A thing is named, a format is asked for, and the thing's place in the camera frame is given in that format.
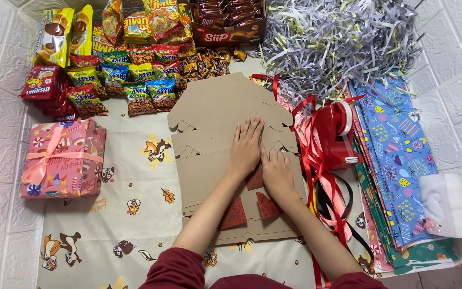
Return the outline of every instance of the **floor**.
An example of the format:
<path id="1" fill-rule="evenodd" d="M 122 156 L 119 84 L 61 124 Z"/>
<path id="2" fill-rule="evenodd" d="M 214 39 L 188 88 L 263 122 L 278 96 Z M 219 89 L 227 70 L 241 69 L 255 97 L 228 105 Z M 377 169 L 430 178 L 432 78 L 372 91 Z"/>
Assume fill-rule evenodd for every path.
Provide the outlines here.
<path id="1" fill-rule="evenodd" d="M 389 289 L 462 289 L 462 265 L 381 279 Z"/>

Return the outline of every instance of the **red sleeve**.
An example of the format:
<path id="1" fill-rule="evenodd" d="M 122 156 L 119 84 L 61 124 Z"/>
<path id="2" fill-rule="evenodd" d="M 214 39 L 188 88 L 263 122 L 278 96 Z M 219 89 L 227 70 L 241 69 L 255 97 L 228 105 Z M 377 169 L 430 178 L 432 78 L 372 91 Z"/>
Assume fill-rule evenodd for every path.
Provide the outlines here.
<path id="1" fill-rule="evenodd" d="M 330 289 L 388 289 L 380 281 L 363 272 L 348 273 L 336 279 Z"/>
<path id="2" fill-rule="evenodd" d="M 138 289 L 204 289 L 202 257 L 183 248 L 170 248 L 158 256 Z"/>

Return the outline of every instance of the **gray shredded paper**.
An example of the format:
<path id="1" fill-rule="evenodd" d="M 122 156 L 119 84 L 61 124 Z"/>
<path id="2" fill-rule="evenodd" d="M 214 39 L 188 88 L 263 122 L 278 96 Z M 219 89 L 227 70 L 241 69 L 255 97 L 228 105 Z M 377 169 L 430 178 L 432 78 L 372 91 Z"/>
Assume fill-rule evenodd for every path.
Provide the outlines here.
<path id="1" fill-rule="evenodd" d="M 372 80 L 394 67 L 403 75 L 421 51 L 416 13 L 401 0 L 273 0 L 268 9 L 263 65 L 280 74 L 280 95 L 294 107 L 308 94 L 339 98 L 349 79 L 373 89 Z"/>

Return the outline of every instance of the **blue patterned wrapping paper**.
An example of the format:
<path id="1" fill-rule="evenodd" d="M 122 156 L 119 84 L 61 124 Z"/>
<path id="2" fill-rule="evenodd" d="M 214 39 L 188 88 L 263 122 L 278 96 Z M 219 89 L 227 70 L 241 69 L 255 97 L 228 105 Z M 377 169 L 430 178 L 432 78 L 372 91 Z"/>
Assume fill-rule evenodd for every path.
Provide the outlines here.
<path id="1" fill-rule="evenodd" d="M 436 238 L 427 233 L 422 222 L 424 215 L 418 177 L 437 171 L 411 98 L 397 89 L 407 91 L 403 78 L 387 75 L 384 83 L 377 81 L 373 86 L 395 105 L 394 108 L 366 86 L 358 84 L 354 87 L 353 83 L 351 93 L 353 96 L 367 93 L 356 102 L 356 110 L 361 128 L 368 133 L 369 139 L 365 143 L 395 242 L 397 247 L 407 246 L 415 241 Z"/>

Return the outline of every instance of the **wrapped gift box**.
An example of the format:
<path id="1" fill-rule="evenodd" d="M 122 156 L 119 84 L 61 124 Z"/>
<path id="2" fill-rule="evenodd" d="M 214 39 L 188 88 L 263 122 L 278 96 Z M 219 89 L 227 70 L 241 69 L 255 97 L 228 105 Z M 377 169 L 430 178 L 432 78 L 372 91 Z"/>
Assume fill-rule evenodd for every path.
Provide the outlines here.
<path id="1" fill-rule="evenodd" d="M 21 197 L 98 195 L 105 140 L 91 119 L 32 125 Z"/>

